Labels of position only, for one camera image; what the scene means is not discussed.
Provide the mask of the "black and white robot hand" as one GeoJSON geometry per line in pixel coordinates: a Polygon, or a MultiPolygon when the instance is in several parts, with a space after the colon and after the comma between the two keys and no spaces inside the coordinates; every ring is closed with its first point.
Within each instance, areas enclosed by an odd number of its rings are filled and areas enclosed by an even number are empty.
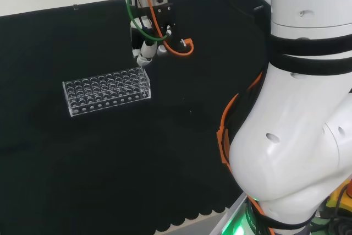
{"type": "Polygon", "coordinates": [[[142,24],[139,19],[134,19],[130,23],[131,49],[133,58],[138,66],[145,67],[152,62],[161,44],[145,37],[137,29],[134,22],[142,28],[142,24]]]}

